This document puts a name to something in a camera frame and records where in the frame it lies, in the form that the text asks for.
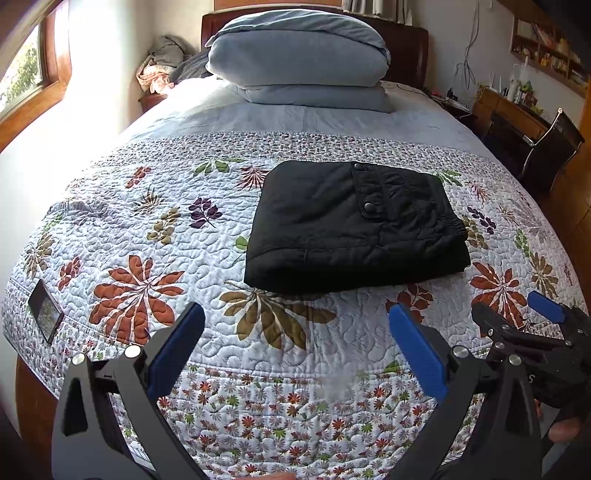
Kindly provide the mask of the person's hand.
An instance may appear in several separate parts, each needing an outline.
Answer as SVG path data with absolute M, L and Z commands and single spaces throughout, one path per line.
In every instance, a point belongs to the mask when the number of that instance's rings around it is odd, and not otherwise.
M 535 399 L 536 413 L 542 434 L 547 434 L 552 443 L 568 443 L 574 440 L 584 423 L 585 408 L 581 401 L 568 404 L 564 411 Z

